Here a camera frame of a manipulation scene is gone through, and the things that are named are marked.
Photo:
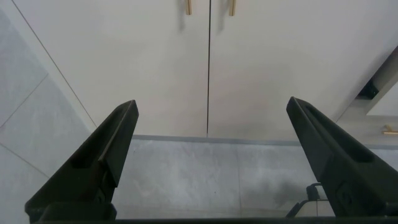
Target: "white cabinet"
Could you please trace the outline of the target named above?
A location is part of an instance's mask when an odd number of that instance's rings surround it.
[[[398,44],[396,0],[14,2],[95,124],[137,100],[135,134],[296,140],[291,96],[337,121]]]
[[[206,136],[210,1],[14,2],[96,125],[135,99],[135,134]]]
[[[291,96],[336,121],[398,44],[398,1],[211,2],[208,136],[296,139]]]

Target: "tile grout line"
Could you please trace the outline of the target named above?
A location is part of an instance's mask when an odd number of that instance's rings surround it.
[[[40,84],[42,84],[42,82],[48,77],[48,73],[44,76],[43,79],[41,79],[41,81],[39,82],[39,84],[37,84],[37,86],[27,95],[27,97],[25,97],[25,99],[22,101],[22,103],[20,103],[18,105],[18,107],[14,110],[14,112],[12,112],[12,114],[7,118],[7,120],[0,125],[0,129],[7,123],[8,120],[10,120],[10,118],[14,115],[14,113],[25,103],[25,101],[31,96],[31,94],[37,89],[37,87],[39,87]]]
[[[30,162],[28,162],[26,159],[22,158],[20,155],[16,154],[14,151],[12,151],[11,149],[9,149],[8,147],[6,147],[5,145],[3,145],[0,142],[0,146],[4,147],[6,150],[8,150],[9,152],[11,152],[13,155],[15,155],[16,157],[20,158],[22,161],[26,162],[28,165],[30,165],[31,167],[33,167],[33,169],[37,170],[38,172],[40,172],[41,174],[43,174],[45,177],[50,178],[49,176],[47,176],[45,173],[43,173],[39,168],[37,168],[36,166],[33,166]]]
[[[240,165],[239,165],[239,156],[238,156],[238,149],[235,150],[235,156],[236,156],[236,164],[238,167],[238,191],[239,191],[239,213],[240,216],[242,217],[242,196],[241,196],[241,176],[240,176]]]
[[[33,34],[35,35],[36,39],[39,41],[40,45],[43,47],[43,49],[45,50],[45,52],[47,53],[47,55],[50,57],[52,63],[55,65],[55,67],[57,68],[58,72],[61,74],[62,78],[65,80],[65,82],[67,83],[67,85],[69,86],[69,89],[72,91],[72,93],[75,95],[76,99],[79,101],[81,107],[83,107],[84,111],[86,111],[87,116],[90,118],[91,122],[94,124],[95,128],[97,128],[97,125],[95,124],[93,118],[90,116],[90,114],[87,112],[86,108],[84,107],[83,103],[80,101],[79,97],[77,97],[77,94],[75,93],[75,91],[73,90],[73,88],[70,86],[68,80],[65,78],[65,76],[63,75],[63,73],[61,72],[61,70],[58,68],[58,65],[55,63],[54,59],[51,57],[51,55],[49,54],[49,52],[47,51],[47,49],[44,47],[44,44],[42,43],[42,41],[39,39],[39,36],[37,36],[36,32],[33,30],[33,28],[30,26],[30,24],[28,23],[27,19],[25,18],[25,16],[23,15],[23,13],[21,12],[21,10],[19,10],[17,4],[14,2],[14,0],[11,0],[13,5],[17,8],[19,14],[22,16],[22,18],[25,20],[26,24],[29,26],[30,30],[33,32]]]

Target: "cabinet handle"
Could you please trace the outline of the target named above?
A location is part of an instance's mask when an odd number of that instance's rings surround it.
[[[236,0],[229,0],[229,16],[235,16]]]
[[[185,13],[192,15],[192,2],[191,0],[185,0]]]
[[[383,134],[398,134],[398,131],[393,131],[392,127],[389,126],[388,124],[385,125],[387,131],[383,131]]]

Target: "wall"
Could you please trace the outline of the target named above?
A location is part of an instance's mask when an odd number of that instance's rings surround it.
[[[28,223],[26,201],[89,135],[0,9],[0,223]]]

